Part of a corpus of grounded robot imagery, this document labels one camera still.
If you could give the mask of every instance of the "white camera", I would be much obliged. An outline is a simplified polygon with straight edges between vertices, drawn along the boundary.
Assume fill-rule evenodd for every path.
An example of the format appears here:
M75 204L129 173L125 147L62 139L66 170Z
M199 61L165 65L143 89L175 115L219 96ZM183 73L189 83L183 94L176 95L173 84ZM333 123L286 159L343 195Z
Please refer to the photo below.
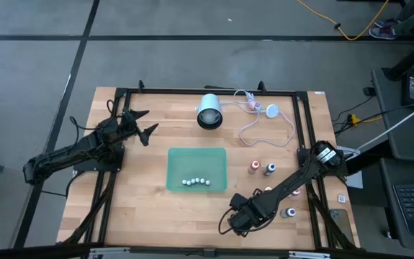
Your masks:
M214 94L205 94L197 107L197 123L206 130L217 129L222 123L220 99Z

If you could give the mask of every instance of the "wooden tabletop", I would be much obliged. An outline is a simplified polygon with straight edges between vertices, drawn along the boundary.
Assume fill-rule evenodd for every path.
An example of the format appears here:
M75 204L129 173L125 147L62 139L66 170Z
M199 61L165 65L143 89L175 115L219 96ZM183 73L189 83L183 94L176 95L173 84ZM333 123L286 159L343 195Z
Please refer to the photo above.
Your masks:
M106 119L109 112L106 101L113 99L115 88L97 88L91 105L87 127L95 127ZM323 92L308 92L312 120L317 140L330 141L336 146L328 105ZM177 94L132 94L130 107L134 110L150 110L138 120L140 128L159 123L150 136L150 144L143 147L139 140L131 137L124 142L125 159L112 198L105 243L108 245L157 246L157 247L222 247L260 249L314 249L307 194L304 187L298 196L284 199L279 209L294 207L293 218L276 219L264 230L239 237L232 232L218 233L218 222L229 209L234 193L251 196L255 188L264 190L274 187L297 170L296 149L298 136L285 147L259 142L253 147L243 144L238 137L241 127L251 123L256 114L246 114L237 106L223 107L223 123L213 131L202 129L197 124L195 107L201 95ZM237 96L236 101L244 101ZM294 111L290 97L258 96L264 107L277 104L288 119L294 122ZM232 101L232 96L220 96L220 101ZM309 137L305 114L300 103L301 120L305 132L305 143ZM243 136L252 141L268 138L284 142L292 132L291 125L283 118L260 120L246 130ZM228 159L228 188L219 193L182 193L166 190L167 155L171 147L223 147ZM260 173L250 175L247 168L254 160L262 165L274 163L276 171L271 176ZM346 187L335 177L325 177L325 188L330 209L345 209L348 212L356 245L359 239L349 203ZM69 237L90 209L96 183L96 172L84 173L71 185L58 241ZM346 203L338 202L338 195L346 197ZM327 246L323 219L318 215L321 239ZM101 215L96 218L93 240L97 240Z

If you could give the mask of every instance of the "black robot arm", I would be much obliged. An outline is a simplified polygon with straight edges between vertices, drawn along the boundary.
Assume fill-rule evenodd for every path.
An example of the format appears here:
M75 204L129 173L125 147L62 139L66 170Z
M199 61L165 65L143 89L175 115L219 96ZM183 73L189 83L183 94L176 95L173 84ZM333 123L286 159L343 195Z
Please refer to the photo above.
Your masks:
M228 219L229 230L245 237L249 232L263 229L275 218L282 199L311 179L328 172L336 172L342 163L344 163L342 153L330 143L326 141L315 143L302 167L271 191L256 189L249 199L240 194L233 196L229 211L236 213Z
M158 124L141 131L136 120L148 112L124 109L121 115L111 116L100 122L93 132L78 142L29 159L23 167L24 180L26 183L36 184L56 171L91 159L112 163L117 154L116 149L121 147L123 140L133 135L138 135L142 144L147 146L149 136Z

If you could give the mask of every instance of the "green tray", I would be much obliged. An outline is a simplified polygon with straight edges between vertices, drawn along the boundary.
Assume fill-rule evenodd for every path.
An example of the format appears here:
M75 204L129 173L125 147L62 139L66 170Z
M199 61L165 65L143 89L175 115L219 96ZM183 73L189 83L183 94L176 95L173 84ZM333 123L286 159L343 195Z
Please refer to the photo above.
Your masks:
M203 178L210 185L196 183L184 185L183 180ZM171 148L168 151L166 189L169 191L224 191L228 187L226 176L226 150L224 148Z

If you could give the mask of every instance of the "shoe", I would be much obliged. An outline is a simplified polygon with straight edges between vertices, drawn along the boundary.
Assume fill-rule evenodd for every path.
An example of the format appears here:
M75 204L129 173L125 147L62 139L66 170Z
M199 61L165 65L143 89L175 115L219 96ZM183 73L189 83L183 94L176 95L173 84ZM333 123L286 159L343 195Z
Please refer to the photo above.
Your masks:
M398 22L395 19L387 19L385 21L375 21L374 25L378 26L379 28L390 27Z
M395 31L391 27L385 28L371 28L368 30L368 33L373 38L383 39L383 40L395 40L397 39L397 35Z

